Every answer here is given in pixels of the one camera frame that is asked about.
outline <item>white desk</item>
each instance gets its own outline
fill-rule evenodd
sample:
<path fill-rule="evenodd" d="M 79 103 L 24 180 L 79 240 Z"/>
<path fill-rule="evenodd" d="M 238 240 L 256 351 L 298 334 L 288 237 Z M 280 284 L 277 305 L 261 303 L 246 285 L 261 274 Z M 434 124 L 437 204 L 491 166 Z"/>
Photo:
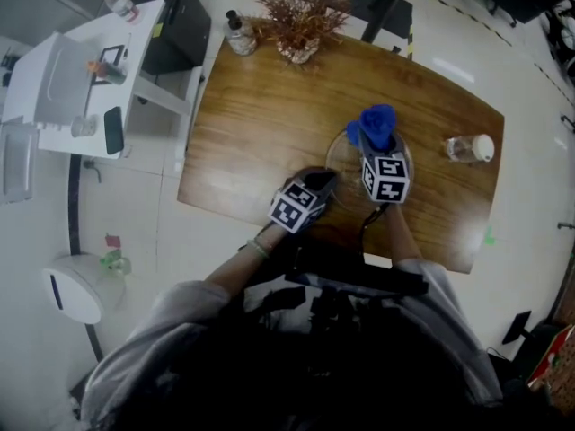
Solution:
<path fill-rule="evenodd" d="M 86 116 L 96 115 L 98 117 L 98 127 L 93 136 L 73 138 L 67 127 L 62 127 L 61 130 L 42 129 L 39 148 L 102 158 L 120 158 L 121 152 L 110 155 L 106 151 L 103 114 L 109 109 L 119 106 L 125 133 L 132 100 L 134 96 L 139 96 L 180 115 L 176 162 L 183 161 L 185 140 L 187 140 L 190 131 L 193 106 L 196 101 L 202 69 L 197 67 L 192 70 L 185 101 L 142 77 L 140 69 L 155 25 L 164 9 L 164 0 L 140 4 L 138 8 L 142 16 L 136 25 L 124 22 L 116 14 L 111 13 L 77 27 L 66 34 L 71 39 L 90 44 L 99 53 L 105 48 L 124 45 L 125 48 L 128 48 L 128 57 L 123 59 L 122 56 L 119 65 L 126 69 L 127 78 L 123 84 L 92 85 L 85 114 Z"/>

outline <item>phone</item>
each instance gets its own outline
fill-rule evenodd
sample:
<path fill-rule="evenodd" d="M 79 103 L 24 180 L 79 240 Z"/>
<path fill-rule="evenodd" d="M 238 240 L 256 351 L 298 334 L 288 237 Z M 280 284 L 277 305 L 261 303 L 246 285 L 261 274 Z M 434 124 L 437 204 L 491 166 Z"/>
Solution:
<path fill-rule="evenodd" d="M 124 130 L 120 107 L 114 107 L 104 113 L 104 133 L 108 154 L 116 154 L 124 150 Z"/>

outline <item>dark hair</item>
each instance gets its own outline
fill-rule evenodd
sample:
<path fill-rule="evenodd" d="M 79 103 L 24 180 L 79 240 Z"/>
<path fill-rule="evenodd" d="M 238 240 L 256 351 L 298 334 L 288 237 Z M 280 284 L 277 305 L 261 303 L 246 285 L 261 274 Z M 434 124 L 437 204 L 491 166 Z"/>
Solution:
<path fill-rule="evenodd" d="M 550 427 L 556 418 L 531 396 L 474 404 L 444 348 L 397 309 L 374 305 L 359 316 L 360 327 L 334 324 L 308 335 L 237 314 L 220 318 L 166 366 L 171 380 L 149 382 L 96 428 L 381 429 L 506 420 Z"/>

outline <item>white bottle cap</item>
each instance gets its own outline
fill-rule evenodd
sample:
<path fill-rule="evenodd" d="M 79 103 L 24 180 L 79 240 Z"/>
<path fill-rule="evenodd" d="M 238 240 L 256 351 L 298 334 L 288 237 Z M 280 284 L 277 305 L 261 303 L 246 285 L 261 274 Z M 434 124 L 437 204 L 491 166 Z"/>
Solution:
<path fill-rule="evenodd" d="M 473 139 L 473 154 L 481 162 L 490 162 L 495 154 L 495 144 L 486 134 L 481 134 Z"/>

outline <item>decorative plant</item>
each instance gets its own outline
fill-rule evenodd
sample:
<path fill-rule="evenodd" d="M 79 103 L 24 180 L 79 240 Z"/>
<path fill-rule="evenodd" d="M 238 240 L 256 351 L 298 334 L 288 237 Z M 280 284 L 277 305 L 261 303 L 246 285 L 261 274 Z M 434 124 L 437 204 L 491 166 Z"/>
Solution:
<path fill-rule="evenodd" d="M 255 1 L 267 13 L 267 19 L 254 24 L 258 35 L 275 41 L 279 51 L 298 64 L 297 53 L 311 50 L 313 54 L 321 41 L 333 38 L 349 16 L 349 0 Z"/>

